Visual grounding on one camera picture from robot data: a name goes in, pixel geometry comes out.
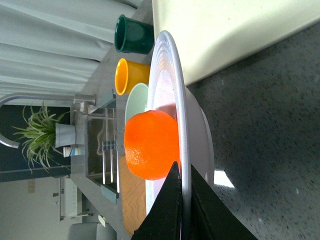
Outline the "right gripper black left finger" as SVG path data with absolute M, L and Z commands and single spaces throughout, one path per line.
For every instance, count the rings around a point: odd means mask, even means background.
M 133 240 L 179 240 L 182 220 L 182 183 L 175 161 Z

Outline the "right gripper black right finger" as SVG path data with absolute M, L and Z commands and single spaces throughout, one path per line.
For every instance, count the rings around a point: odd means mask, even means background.
M 194 166 L 191 167 L 191 239 L 255 240 Z

